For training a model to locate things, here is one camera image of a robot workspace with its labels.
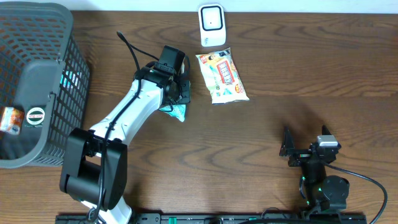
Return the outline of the teal wet wipes pack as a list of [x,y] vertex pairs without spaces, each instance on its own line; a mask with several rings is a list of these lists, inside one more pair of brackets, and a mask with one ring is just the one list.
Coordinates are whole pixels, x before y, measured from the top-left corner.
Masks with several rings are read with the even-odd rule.
[[167,113],[171,117],[177,118],[180,122],[185,121],[186,105],[165,105],[159,111]]

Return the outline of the small orange snack packet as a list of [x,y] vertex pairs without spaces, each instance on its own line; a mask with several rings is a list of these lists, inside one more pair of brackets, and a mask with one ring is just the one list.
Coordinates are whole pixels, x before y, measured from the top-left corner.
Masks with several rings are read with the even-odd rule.
[[24,112],[13,107],[5,107],[1,117],[1,131],[18,135],[21,132]]

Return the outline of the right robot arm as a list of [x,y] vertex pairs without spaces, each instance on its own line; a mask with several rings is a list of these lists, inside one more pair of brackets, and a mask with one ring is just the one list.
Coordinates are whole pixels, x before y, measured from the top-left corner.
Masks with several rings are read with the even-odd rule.
[[315,212],[334,212],[346,209],[349,182],[337,175],[327,175],[325,167],[336,160],[341,144],[326,126],[321,135],[306,149],[297,149],[287,127],[284,128],[279,156],[288,157],[288,166],[300,167],[302,176],[299,191]]

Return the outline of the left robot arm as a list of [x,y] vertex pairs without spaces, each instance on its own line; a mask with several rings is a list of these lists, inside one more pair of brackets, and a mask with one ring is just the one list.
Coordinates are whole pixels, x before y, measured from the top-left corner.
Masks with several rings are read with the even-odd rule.
[[91,129],[68,136],[60,190],[89,207],[86,220],[128,223],[132,208],[123,199],[127,149],[145,120],[166,102],[190,102],[189,70],[179,74],[143,67],[127,95]]

